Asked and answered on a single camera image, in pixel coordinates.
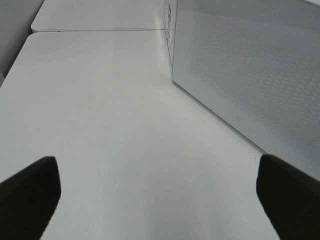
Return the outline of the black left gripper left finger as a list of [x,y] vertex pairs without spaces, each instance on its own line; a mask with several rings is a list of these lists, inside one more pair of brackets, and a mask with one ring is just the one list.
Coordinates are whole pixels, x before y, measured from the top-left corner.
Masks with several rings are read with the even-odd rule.
[[57,160],[45,156],[0,184],[0,238],[39,240],[61,197]]

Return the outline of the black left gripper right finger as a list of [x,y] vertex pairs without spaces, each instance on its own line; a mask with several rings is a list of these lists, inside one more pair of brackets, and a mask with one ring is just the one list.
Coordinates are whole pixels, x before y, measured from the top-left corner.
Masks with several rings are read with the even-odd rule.
[[281,240],[320,238],[320,183],[271,154],[261,156],[256,193]]

